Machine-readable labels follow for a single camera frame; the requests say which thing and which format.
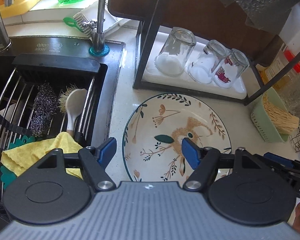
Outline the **floral patterned plate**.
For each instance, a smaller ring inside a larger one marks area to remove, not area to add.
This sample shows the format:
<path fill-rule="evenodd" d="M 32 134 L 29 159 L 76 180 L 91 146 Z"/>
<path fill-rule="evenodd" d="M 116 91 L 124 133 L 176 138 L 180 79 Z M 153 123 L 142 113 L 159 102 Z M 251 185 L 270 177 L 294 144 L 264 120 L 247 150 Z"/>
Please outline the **floral patterned plate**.
<path fill-rule="evenodd" d="M 122 137 L 123 162 L 130 180 L 177 181 L 183 185 L 193 172 L 181 152 L 184 138 L 200 148 L 211 146 L 221 153 L 232 153 L 225 125 L 201 100 L 164 93 L 140 104 Z"/>

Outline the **green basket with noodles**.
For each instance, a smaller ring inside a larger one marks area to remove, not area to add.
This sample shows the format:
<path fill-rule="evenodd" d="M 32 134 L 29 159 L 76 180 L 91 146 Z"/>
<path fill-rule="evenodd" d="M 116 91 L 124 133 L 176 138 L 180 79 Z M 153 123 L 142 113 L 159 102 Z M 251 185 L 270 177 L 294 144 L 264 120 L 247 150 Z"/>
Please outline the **green basket with noodles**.
<path fill-rule="evenodd" d="M 257 100 L 250 118 L 265 142 L 287 142 L 299 126 L 299 118 L 289 113 L 273 88 Z"/>

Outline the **steel wool scrubber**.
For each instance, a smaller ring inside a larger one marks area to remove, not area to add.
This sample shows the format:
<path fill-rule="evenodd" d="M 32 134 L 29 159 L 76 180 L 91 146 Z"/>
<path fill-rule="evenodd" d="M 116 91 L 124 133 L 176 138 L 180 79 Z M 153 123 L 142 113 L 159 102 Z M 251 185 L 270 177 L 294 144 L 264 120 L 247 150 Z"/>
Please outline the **steel wool scrubber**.
<path fill-rule="evenodd" d="M 57 102 L 57 95 L 49 83 L 38 87 L 29 126 L 34 137 L 42 137 L 48 132 L 51 120 L 57 111 Z"/>

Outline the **yellow cleaning cloth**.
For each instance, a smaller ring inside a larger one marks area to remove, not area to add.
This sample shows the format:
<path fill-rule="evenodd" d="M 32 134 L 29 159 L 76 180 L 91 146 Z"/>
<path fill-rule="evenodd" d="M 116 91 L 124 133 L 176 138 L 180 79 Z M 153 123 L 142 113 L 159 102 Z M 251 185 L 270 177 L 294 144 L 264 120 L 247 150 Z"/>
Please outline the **yellow cleaning cloth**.
<path fill-rule="evenodd" d="M 31 142 L 2 152 L 1 163 L 16 176 L 20 176 L 55 148 L 61 148 L 66 154 L 77 153 L 82 146 L 69 133 L 61 132 L 55 138 Z"/>

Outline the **white drip tray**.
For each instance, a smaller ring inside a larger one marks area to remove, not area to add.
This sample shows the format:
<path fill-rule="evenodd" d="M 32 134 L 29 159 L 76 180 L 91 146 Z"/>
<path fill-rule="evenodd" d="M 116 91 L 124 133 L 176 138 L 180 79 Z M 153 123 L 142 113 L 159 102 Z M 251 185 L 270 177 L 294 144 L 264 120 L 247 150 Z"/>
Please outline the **white drip tray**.
<path fill-rule="evenodd" d="M 171 77 L 162 74 L 154 65 L 155 57 L 159 54 L 165 41 L 168 38 L 168 33 L 158 32 L 155 38 L 142 81 L 157 83 L 161 85 L 174 86 L 179 88 L 192 89 L 200 92 L 208 92 L 212 94 L 227 96 L 234 99 L 243 100 L 247 96 L 247 90 L 242 78 L 240 77 L 231 88 L 221 88 L 214 82 L 209 84 L 201 84 L 194 81 L 185 70 L 178 77 Z"/>

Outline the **textured glass mug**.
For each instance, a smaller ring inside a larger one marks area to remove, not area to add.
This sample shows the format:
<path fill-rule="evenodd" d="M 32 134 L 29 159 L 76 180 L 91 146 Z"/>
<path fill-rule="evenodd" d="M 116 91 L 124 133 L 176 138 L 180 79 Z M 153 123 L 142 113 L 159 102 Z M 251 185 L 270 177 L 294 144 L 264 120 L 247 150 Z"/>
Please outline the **textured glass mug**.
<path fill-rule="evenodd" d="M 300 73 L 296 73 L 277 93 L 290 112 L 298 107 L 300 105 Z"/>

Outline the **upturned glass middle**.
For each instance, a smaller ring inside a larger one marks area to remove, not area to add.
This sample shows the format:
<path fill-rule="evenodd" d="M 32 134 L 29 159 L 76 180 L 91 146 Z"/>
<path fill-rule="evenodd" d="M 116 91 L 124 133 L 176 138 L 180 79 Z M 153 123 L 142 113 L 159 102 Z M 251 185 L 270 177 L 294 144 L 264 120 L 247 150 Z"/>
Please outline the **upturned glass middle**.
<path fill-rule="evenodd" d="M 230 53 L 217 40 L 210 40 L 198 55 L 196 60 L 191 62 L 187 68 L 189 76 L 198 83 L 209 84 L 212 82 L 213 73 L 218 64 Z"/>

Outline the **upturned glass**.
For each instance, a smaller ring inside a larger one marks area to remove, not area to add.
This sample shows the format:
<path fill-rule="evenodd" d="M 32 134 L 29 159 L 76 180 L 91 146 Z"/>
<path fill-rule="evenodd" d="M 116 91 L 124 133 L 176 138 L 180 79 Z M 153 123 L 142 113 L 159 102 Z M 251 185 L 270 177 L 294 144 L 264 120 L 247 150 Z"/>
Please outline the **upturned glass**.
<path fill-rule="evenodd" d="M 196 38 L 191 31 L 173 27 L 160 53 L 154 60 L 156 68 L 171 77 L 181 75 L 196 43 Z"/>
<path fill-rule="evenodd" d="M 196 60 L 191 62 L 187 68 L 189 76 L 198 83 L 209 84 L 212 82 L 213 73 L 218 64 L 230 53 L 217 40 L 210 40 L 198 55 Z"/>
<path fill-rule="evenodd" d="M 214 71 L 213 81 L 219 87 L 230 88 L 249 66 L 249 60 L 244 53 L 231 49 Z"/>

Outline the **upturned glass right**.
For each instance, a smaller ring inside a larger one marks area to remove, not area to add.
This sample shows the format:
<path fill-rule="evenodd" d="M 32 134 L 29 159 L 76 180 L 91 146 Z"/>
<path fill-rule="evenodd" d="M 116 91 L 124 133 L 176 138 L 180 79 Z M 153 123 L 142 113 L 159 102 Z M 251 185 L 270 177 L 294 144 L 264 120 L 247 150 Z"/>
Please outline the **upturned glass right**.
<path fill-rule="evenodd" d="M 213 81 L 219 87 L 230 88 L 249 66 L 249 60 L 244 53 L 231 49 L 214 71 Z"/>

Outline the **upturned glass left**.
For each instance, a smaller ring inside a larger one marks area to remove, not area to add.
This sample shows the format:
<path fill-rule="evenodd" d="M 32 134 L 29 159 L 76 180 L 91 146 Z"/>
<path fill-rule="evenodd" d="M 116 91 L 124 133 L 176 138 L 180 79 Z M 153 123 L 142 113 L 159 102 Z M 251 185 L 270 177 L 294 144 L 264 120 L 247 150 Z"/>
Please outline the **upturned glass left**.
<path fill-rule="evenodd" d="M 196 43 L 196 38 L 191 31 L 173 27 L 160 53 L 154 60 L 156 68 L 171 77 L 181 75 Z"/>

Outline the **red lid plastic jar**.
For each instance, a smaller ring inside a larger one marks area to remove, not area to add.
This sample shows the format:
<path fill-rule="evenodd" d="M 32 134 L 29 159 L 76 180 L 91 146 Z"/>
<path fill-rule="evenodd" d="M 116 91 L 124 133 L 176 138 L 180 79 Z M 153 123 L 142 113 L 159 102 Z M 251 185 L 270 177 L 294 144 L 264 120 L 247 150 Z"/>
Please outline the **red lid plastic jar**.
<path fill-rule="evenodd" d="M 283 70 L 283 68 L 285 68 L 285 66 L 289 64 L 294 57 L 294 54 L 288 48 L 284 51 L 280 50 L 270 66 L 260 72 L 263 83 L 268 83 L 274 76 Z M 277 81 L 277 83 L 273 85 L 273 88 L 278 92 L 298 77 L 300 77 L 300 62 L 295 64 L 285 76 Z"/>

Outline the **brown wooden cutting board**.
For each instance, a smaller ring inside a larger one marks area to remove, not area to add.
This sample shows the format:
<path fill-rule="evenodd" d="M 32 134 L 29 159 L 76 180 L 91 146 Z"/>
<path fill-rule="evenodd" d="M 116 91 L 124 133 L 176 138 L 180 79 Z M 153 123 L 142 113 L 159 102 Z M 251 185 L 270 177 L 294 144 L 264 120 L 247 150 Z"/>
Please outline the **brown wooden cutting board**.
<path fill-rule="evenodd" d="M 142 38 L 153 23 L 181 27 L 236 48 L 263 66 L 283 45 L 278 35 L 248 26 L 246 13 L 236 3 L 225 7 L 220 0 L 108 0 L 108 8 L 115 16 L 142 22 Z"/>

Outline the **white handled dish brush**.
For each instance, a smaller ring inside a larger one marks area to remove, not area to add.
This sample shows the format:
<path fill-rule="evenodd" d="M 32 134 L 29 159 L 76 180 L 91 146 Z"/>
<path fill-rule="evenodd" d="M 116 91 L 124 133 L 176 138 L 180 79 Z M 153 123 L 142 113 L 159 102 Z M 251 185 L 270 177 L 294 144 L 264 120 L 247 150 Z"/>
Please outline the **white handled dish brush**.
<path fill-rule="evenodd" d="M 59 96 L 58 102 L 60 111 L 66 114 L 68 120 L 66 132 L 70 134 L 71 137 L 74 137 L 75 121 L 83 112 L 87 92 L 88 91 L 84 88 L 80 89 L 75 85 L 71 85 Z"/>

